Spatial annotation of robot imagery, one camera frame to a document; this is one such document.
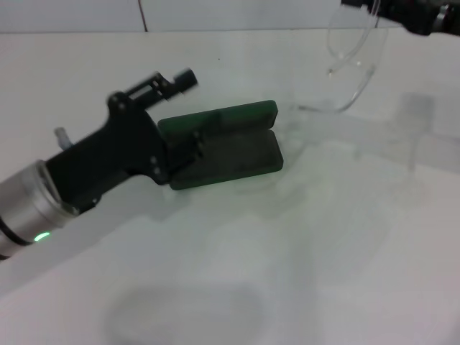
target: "clear plastic object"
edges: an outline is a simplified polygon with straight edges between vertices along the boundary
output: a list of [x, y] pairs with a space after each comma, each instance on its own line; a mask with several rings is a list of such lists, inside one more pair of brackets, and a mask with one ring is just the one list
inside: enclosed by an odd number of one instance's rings
[[[328, 26], [327, 54], [318, 61], [322, 66], [304, 75], [315, 85], [307, 90], [309, 99], [302, 96], [299, 110], [340, 113], [359, 98], [377, 69], [387, 37], [387, 29], [377, 27], [379, 7], [380, 0], [375, 0], [370, 13], [349, 6], [335, 12]], [[346, 28], [350, 23], [356, 24]]]

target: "silver cylinder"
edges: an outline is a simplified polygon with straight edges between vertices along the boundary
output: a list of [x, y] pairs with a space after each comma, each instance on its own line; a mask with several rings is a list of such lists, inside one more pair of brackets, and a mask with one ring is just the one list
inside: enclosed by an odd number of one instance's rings
[[78, 212], [65, 205], [43, 161], [0, 183], [0, 259], [61, 228]]

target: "green led light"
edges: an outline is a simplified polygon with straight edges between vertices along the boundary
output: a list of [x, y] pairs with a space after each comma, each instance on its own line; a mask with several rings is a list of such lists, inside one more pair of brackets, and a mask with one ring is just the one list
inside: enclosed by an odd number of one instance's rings
[[39, 240], [44, 239], [46, 236], [49, 236], [49, 235], [51, 235], [50, 232], [44, 232], [43, 234], [40, 234], [37, 237], [35, 237], [35, 241], [38, 242]]

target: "white table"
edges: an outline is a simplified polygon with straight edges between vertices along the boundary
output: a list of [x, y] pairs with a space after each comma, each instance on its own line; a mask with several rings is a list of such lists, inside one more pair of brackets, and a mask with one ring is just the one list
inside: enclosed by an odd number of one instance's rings
[[292, 98], [314, 84], [296, 76], [323, 38], [0, 36], [1, 179], [56, 154], [55, 127], [99, 127], [111, 91], [185, 67], [201, 87], [155, 120], [273, 98], [286, 158], [184, 193], [147, 178], [113, 190], [0, 266], [1, 343], [457, 344], [460, 40], [392, 29], [356, 105], [299, 126]]

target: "green indicator light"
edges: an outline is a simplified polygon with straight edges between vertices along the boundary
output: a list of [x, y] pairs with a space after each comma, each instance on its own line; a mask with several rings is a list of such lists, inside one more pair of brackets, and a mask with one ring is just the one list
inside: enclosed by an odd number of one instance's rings
[[38, 242], [39, 240], [44, 239], [46, 236], [49, 236], [49, 235], [51, 235], [50, 232], [44, 232], [43, 234], [40, 234], [37, 237], [35, 237], [35, 241]]

